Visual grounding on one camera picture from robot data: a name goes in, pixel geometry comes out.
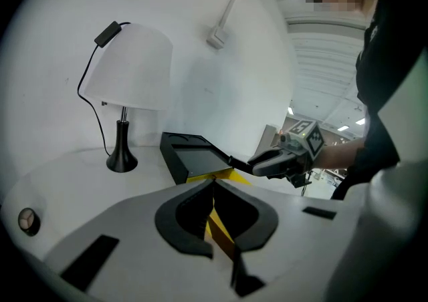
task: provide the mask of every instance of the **black lamp base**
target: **black lamp base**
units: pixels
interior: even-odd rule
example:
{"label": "black lamp base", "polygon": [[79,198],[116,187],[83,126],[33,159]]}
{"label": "black lamp base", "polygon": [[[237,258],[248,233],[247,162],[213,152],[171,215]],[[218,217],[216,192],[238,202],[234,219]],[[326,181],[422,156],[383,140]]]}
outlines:
{"label": "black lamp base", "polygon": [[128,172],[138,164],[138,160],[131,154],[128,147],[129,122],[117,122],[116,147],[107,159],[107,168],[114,172]]}

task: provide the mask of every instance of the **lamp cord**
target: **lamp cord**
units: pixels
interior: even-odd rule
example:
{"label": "lamp cord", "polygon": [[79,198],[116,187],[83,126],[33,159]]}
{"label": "lamp cord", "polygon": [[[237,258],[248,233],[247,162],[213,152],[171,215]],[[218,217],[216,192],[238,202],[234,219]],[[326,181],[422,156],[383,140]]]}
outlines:
{"label": "lamp cord", "polygon": [[[119,23],[119,25],[126,25],[126,24],[130,24],[130,22],[125,21],[125,22],[123,22],[123,23]],[[95,117],[96,117],[96,119],[97,119],[97,121],[98,121],[98,125],[100,126],[100,131],[101,131],[101,136],[102,136],[102,143],[104,144],[104,149],[105,149],[105,151],[106,151],[106,154],[110,157],[110,154],[109,154],[109,153],[108,153],[108,151],[107,151],[107,147],[106,147],[106,139],[105,139],[105,137],[104,137],[104,132],[103,132],[103,130],[102,130],[101,121],[100,121],[100,119],[99,119],[99,117],[98,117],[98,114],[96,113],[95,107],[94,107],[94,106],[89,102],[89,100],[87,100],[86,98],[84,98],[83,96],[81,96],[81,95],[80,95],[80,92],[79,92],[79,91],[80,91],[80,86],[82,85],[82,82],[83,82],[83,80],[85,79],[86,73],[88,73],[89,66],[90,66],[90,64],[91,64],[92,58],[93,58],[93,56],[94,56],[94,54],[95,54],[95,51],[96,51],[97,49],[98,49],[98,44],[97,44],[97,46],[95,47],[94,51],[92,52],[92,55],[91,55],[91,57],[90,57],[90,59],[89,59],[89,62],[88,62],[88,64],[86,65],[86,69],[85,69],[85,71],[83,72],[82,78],[80,79],[80,82],[79,82],[79,84],[78,84],[78,96],[79,96],[79,98],[80,98],[80,99],[82,99],[82,100],[84,100],[85,102],[87,102],[87,103],[92,107],[92,109],[94,110]]]}

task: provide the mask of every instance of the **table lamp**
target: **table lamp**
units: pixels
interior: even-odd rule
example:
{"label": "table lamp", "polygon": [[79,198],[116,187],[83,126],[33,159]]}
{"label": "table lamp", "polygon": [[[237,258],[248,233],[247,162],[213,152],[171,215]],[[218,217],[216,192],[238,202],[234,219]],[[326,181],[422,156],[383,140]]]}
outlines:
{"label": "table lamp", "polygon": [[85,94],[122,106],[116,146],[107,159],[115,172],[133,170],[137,159],[128,147],[128,108],[166,110],[173,45],[159,30],[130,23],[110,42],[95,67]]}

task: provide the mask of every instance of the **person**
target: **person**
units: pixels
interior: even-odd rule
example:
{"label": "person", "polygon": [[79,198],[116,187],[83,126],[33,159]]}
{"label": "person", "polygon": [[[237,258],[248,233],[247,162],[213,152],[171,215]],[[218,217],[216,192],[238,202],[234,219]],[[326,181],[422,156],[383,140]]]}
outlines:
{"label": "person", "polygon": [[325,146],[313,168],[347,168],[348,175],[332,199],[344,199],[348,189],[369,182],[381,169],[394,166],[399,155],[378,112],[411,70],[424,46],[425,24],[415,13],[417,0],[313,0],[335,11],[362,13],[369,27],[356,61],[358,98],[366,106],[364,138]]}

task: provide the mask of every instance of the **white table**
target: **white table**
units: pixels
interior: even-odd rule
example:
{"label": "white table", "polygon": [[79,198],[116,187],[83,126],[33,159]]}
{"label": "white table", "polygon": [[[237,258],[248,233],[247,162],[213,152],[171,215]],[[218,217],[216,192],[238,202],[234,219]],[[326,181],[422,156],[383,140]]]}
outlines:
{"label": "white table", "polygon": [[[65,236],[113,204],[175,185],[159,148],[131,151],[138,159],[131,172],[110,171],[106,153],[99,149],[66,154],[21,178],[0,212],[12,241],[44,260]],[[18,226],[18,214],[25,207],[32,208],[41,220],[34,237]]]}

